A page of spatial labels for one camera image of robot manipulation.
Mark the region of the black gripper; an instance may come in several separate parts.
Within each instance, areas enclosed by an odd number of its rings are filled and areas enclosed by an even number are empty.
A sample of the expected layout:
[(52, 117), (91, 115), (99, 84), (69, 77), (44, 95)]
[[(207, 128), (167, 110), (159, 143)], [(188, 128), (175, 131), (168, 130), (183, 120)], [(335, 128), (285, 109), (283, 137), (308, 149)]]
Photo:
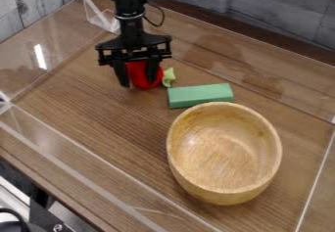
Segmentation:
[(99, 63), (111, 65), (123, 87), (129, 87), (127, 62), (148, 60), (147, 80), (153, 83), (160, 67), (160, 60), (171, 57), (171, 36), (148, 33), (144, 30), (143, 18), (121, 18), (119, 21), (120, 33), (111, 40), (99, 43)]

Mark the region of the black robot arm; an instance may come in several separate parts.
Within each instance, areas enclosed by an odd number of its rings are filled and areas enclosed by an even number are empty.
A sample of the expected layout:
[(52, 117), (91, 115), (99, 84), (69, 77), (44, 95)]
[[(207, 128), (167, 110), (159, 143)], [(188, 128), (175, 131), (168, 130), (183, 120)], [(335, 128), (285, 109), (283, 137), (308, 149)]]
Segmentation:
[(123, 87), (153, 88), (163, 81), (161, 61), (171, 57), (172, 38), (144, 29), (148, 0), (112, 1), (120, 33), (96, 45), (99, 64), (112, 67)]

